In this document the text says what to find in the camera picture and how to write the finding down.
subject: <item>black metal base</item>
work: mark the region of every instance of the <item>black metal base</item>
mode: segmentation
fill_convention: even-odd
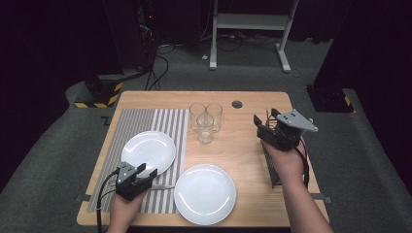
[[[312,85],[306,86],[306,90],[316,112],[353,113],[355,111],[351,101],[342,90],[331,92],[314,88]]]
[[[101,82],[101,90],[90,93],[86,84],[80,90],[75,105],[78,108],[108,108],[112,107],[116,100],[122,86],[119,82]]]

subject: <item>round plate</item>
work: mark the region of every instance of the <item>round plate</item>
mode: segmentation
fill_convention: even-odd
[[[201,164],[187,169],[178,179],[174,198],[184,218],[198,225],[211,225],[233,210],[236,187],[221,168]]]
[[[157,168],[160,175],[166,171],[176,156],[173,140],[162,132],[146,131],[131,138],[121,152],[121,161],[134,167],[146,163],[146,170],[138,178],[146,178]]]

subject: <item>striped cloth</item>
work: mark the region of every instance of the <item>striped cloth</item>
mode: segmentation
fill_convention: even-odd
[[[176,109],[124,109],[115,131],[112,144],[109,146],[106,161],[96,183],[96,188],[89,200],[88,211],[96,211],[97,197],[104,180],[120,166],[121,151],[129,139],[145,131],[163,132],[174,141],[176,157],[172,165],[153,183],[175,184],[185,169],[185,147],[188,130],[188,110]],[[108,183],[114,182],[113,176]],[[114,190],[114,186],[106,184],[103,194]],[[142,203],[141,213],[176,214],[178,213],[173,199],[174,189],[152,190],[148,192]],[[102,199],[102,212],[109,212],[110,200],[114,192]]]

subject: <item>knife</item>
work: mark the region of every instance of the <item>knife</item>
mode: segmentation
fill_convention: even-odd
[[[166,185],[166,184],[152,184],[152,187],[149,190],[163,190],[174,188],[175,185]]]

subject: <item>white metal frame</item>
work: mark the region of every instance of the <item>white metal frame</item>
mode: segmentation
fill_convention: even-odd
[[[217,31],[218,28],[232,29],[259,29],[259,30],[278,30],[284,31],[280,44],[276,44],[276,51],[282,63],[282,68],[285,73],[291,71],[288,59],[285,54],[285,44],[288,40],[291,31],[294,13],[296,12],[299,0],[293,0],[291,11],[286,16],[272,15],[239,15],[239,14],[219,14],[218,0],[215,0],[214,16],[213,16],[213,35],[212,46],[210,51],[210,69],[218,68],[218,51],[217,51]]]

